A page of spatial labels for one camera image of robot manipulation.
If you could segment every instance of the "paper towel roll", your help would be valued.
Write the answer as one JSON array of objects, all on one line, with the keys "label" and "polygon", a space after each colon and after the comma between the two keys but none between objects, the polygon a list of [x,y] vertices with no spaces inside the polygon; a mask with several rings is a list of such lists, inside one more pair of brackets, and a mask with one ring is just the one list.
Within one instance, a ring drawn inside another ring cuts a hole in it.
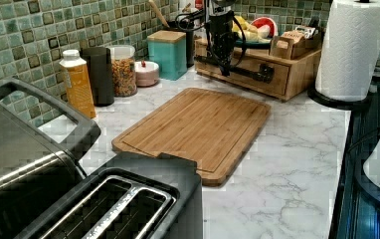
[{"label": "paper towel roll", "polygon": [[315,87],[339,101],[366,98],[380,50],[380,1],[334,0]]}]

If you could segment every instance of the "bamboo cutting board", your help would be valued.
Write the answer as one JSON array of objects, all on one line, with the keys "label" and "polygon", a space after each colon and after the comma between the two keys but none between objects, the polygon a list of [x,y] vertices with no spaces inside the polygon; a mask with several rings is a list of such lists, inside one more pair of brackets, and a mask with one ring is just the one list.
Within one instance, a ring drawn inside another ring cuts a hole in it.
[{"label": "bamboo cutting board", "polygon": [[114,150],[197,162],[202,183],[221,185],[270,114],[264,103],[186,89],[112,141]]}]

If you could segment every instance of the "teal canister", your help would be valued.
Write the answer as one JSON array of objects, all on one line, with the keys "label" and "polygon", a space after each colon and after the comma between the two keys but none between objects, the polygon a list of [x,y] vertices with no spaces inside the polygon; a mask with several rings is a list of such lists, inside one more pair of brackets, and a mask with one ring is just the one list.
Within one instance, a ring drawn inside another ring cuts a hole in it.
[{"label": "teal canister", "polygon": [[149,59],[159,65],[161,79],[175,81],[187,72],[186,34],[158,31],[147,37]]}]

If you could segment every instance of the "robotic arm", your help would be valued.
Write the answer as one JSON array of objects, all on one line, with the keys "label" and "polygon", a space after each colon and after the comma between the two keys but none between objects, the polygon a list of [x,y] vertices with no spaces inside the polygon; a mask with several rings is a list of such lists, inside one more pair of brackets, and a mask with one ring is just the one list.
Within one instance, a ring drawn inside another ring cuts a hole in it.
[{"label": "robotic arm", "polygon": [[[209,5],[210,1],[213,2],[212,8]],[[246,52],[246,37],[243,33],[243,53],[239,61],[235,65],[231,65],[235,42],[238,38],[237,34],[232,31],[233,21],[243,32],[234,12],[230,10],[230,6],[234,3],[235,0],[205,0],[203,10],[179,14],[176,18],[178,28],[184,32],[196,31],[202,27],[206,29],[208,57],[204,61],[218,65],[222,75],[226,77],[230,76],[230,71],[241,63]],[[201,20],[201,26],[195,29],[189,28],[190,23],[197,19]]]}]

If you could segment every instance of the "kitchen counter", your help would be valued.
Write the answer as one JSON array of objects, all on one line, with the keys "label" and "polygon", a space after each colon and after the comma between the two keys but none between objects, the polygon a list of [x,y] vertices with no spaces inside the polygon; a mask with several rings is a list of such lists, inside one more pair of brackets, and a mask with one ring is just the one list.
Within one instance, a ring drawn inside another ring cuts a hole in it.
[{"label": "kitchen counter", "polygon": [[282,103],[191,68],[176,82],[161,80],[97,108],[101,135],[81,166],[91,173],[110,160],[116,136],[186,88],[233,93],[272,107],[230,179],[218,188],[203,187],[204,238],[327,238],[350,112],[319,105],[306,92]]}]

